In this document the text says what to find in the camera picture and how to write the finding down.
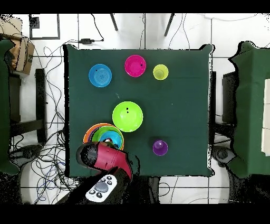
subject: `white controller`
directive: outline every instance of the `white controller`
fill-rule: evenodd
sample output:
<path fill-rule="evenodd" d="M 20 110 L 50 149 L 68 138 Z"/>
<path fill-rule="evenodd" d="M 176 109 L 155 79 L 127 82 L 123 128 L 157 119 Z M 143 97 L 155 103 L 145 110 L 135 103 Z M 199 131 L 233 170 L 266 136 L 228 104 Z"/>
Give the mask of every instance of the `white controller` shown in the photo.
<path fill-rule="evenodd" d="M 89 201 L 103 202 L 110 195 L 117 185 L 117 180 L 113 175 L 105 175 L 86 194 Z"/>

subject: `yellow cup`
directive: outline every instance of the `yellow cup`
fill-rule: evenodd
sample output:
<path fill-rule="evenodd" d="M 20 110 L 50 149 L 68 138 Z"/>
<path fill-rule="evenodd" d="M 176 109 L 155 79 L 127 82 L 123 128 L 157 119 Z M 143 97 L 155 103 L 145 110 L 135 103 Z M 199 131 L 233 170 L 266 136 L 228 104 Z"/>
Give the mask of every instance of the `yellow cup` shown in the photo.
<path fill-rule="evenodd" d="M 167 78 L 169 70 L 164 64 L 158 64 L 154 67 L 153 74 L 157 80 L 164 80 Z"/>

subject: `green cloth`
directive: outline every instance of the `green cloth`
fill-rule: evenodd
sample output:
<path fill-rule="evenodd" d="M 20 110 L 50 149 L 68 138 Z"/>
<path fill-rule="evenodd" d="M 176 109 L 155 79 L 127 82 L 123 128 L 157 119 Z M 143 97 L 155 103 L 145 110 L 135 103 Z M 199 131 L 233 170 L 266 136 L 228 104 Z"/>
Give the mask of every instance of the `green cloth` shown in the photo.
<path fill-rule="evenodd" d="M 10 106 L 8 68 L 4 61 L 5 53 L 14 47 L 10 40 L 0 41 L 0 172 L 10 175 L 17 174 L 19 169 L 8 159 L 10 143 Z"/>
<path fill-rule="evenodd" d="M 143 112 L 142 125 L 123 132 L 124 151 L 140 160 L 140 175 L 211 176 L 207 168 L 209 54 L 212 45 L 201 50 L 77 50 L 64 46 L 65 79 L 69 81 L 70 176 L 89 176 L 93 171 L 75 158 L 86 131 L 97 123 L 112 122 L 117 104 L 133 101 Z M 138 78 L 124 70 L 125 60 L 138 54 L 146 70 Z M 110 84 L 97 88 L 89 81 L 89 70 L 102 63 L 112 72 Z M 169 76 L 156 80 L 153 69 L 165 64 Z M 168 152 L 156 156 L 155 140 L 168 143 Z"/>
<path fill-rule="evenodd" d="M 239 177 L 251 174 L 270 175 L 270 156 L 261 152 L 264 84 L 270 79 L 270 50 L 257 49 L 246 41 L 240 43 L 240 51 L 232 57 L 239 75 L 236 90 L 237 127 L 234 150 L 237 157 L 229 168 Z"/>

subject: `power adapter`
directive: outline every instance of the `power adapter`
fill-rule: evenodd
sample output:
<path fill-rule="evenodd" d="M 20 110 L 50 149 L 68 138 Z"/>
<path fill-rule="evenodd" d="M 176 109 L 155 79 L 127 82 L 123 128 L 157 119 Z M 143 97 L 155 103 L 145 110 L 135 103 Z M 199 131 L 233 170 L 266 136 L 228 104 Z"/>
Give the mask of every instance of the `power adapter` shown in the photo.
<path fill-rule="evenodd" d="M 83 38 L 79 41 L 79 43 L 82 43 L 82 44 L 91 44 L 95 42 L 95 40 L 91 40 L 91 39 L 88 39 L 88 38 Z"/>

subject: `floor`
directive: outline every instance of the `floor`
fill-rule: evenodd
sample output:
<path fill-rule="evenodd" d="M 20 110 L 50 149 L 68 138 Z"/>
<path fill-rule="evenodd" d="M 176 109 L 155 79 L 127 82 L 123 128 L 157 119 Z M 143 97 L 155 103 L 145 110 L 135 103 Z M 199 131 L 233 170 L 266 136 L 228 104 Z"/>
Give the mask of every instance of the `floor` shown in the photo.
<path fill-rule="evenodd" d="M 146 49 L 167 49 L 169 44 L 171 49 L 188 49 L 189 45 L 191 49 L 198 49 L 203 44 L 213 44 L 215 46 L 213 52 L 213 70 L 217 72 L 216 114 L 222 115 L 222 75 L 235 71 L 234 66 L 228 61 L 228 58 L 236 53 L 240 41 L 253 41 L 258 47 L 265 47 L 270 42 L 270 25 L 267 15 L 253 15 L 178 13 L 173 18 L 167 37 L 164 37 L 170 14 L 147 13 Z M 14 14 L 13 16 L 22 19 L 23 35 L 29 36 L 28 15 Z M 36 16 L 40 16 L 41 31 L 33 31 L 33 36 L 34 34 L 36 37 L 57 35 L 57 31 L 55 31 L 57 25 L 55 24 L 55 20 L 52 19 L 55 14 Z M 104 42 L 95 42 L 91 45 L 73 43 L 79 49 L 138 49 L 140 48 L 141 37 L 141 48 L 144 48 L 142 14 L 115 13 L 114 16 L 119 29 L 118 31 L 114 30 L 109 14 L 95 14 L 94 16 L 100 33 L 104 37 Z M 60 14 L 59 40 L 41 39 L 32 41 L 36 47 L 36 52 L 34 53 L 31 74 L 22 80 L 21 86 L 22 122 L 35 119 L 34 73 L 36 68 L 41 67 L 40 63 L 43 67 L 46 67 L 45 71 L 48 73 L 48 80 L 62 92 L 61 95 L 60 91 L 55 87 L 52 87 L 51 92 L 47 86 L 49 95 L 51 96 L 53 94 L 56 101 L 59 100 L 57 110 L 64 117 L 63 50 L 58 47 L 68 40 L 80 40 L 81 38 L 100 40 L 91 14 Z M 47 57 L 51 53 L 50 50 L 55 50 L 53 57 Z M 50 136 L 57 130 L 62 129 L 64 124 L 57 117 L 54 117 L 55 104 L 49 96 L 47 96 L 46 113 L 48 136 Z M 221 118 L 216 116 L 216 120 L 221 121 Z M 14 142 L 16 143 L 20 139 L 20 136 L 16 136 Z M 226 138 L 216 136 L 216 141 L 224 139 Z M 30 132 L 24 134 L 24 139 L 18 145 L 22 146 L 34 143 L 37 143 L 36 132 Z M 47 153 L 54 144 L 56 144 L 55 135 L 49 140 L 46 146 L 48 150 L 42 153 Z M 64 159 L 63 151 L 59 151 L 59 157 Z M 50 162 L 40 161 L 40 163 L 33 162 L 25 166 L 21 180 L 21 192 L 24 201 L 33 203 L 38 198 L 39 193 L 42 192 L 45 186 L 42 177 L 48 173 L 53 176 L 51 172 L 54 170 L 49 165 L 51 165 Z M 215 171 L 215 174 L 210 178 L 201 176 L 163 176 L 160 181 L 160 202 L 164 204 L 227 203 L 229 194 L 227 171 L 225 168 L 219 167 L 213 159 L 211 160 L 211 168 Z M 56 203 L 57 200 L 68 192 L 65 188 L 59 191 L 51 182 L 49 184 L 51 184 L 51 188 L 44 192 L 42 198 L 40 196 L 37 204 Z"/>

